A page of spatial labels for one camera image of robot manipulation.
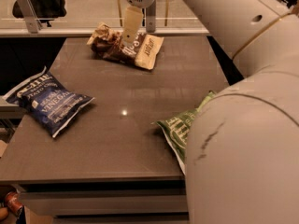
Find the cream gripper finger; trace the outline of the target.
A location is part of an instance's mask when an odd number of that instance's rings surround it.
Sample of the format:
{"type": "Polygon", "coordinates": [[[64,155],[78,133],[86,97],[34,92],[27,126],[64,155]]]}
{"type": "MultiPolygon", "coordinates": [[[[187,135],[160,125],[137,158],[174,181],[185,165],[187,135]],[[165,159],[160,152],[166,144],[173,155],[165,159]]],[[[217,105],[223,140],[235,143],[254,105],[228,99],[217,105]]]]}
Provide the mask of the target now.
{"type": "Polygon", "coordinates": [[[132,44],[143,20],[142,9],[129,6],[125,10],[122,41],[124,44],[132,44]]]}

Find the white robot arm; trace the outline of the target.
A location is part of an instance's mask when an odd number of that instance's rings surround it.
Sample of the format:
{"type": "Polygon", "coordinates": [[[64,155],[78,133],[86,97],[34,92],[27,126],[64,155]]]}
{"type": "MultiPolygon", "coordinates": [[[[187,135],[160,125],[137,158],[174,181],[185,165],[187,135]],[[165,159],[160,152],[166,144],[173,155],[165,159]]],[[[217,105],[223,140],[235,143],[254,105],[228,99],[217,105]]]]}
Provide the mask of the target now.
{"type": "Polygon", "coordinates": [[[183,0],[243,80],[188,135],[191,224],[299,224],[298,18],[276,0],[183,0]]]}

